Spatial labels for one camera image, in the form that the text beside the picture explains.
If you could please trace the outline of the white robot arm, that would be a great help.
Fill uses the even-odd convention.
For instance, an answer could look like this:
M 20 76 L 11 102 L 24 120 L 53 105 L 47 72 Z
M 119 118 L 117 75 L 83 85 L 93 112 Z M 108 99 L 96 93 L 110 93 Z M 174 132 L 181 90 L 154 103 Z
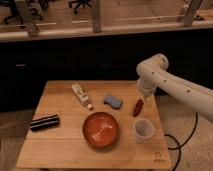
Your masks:
M 150 96 L 159 87 L 213 122 L 213 90 L 168 73 L 168 66 L 169 61 L 163 54 L 156 54 L 137 65 L 137 84 L 142 94 Z

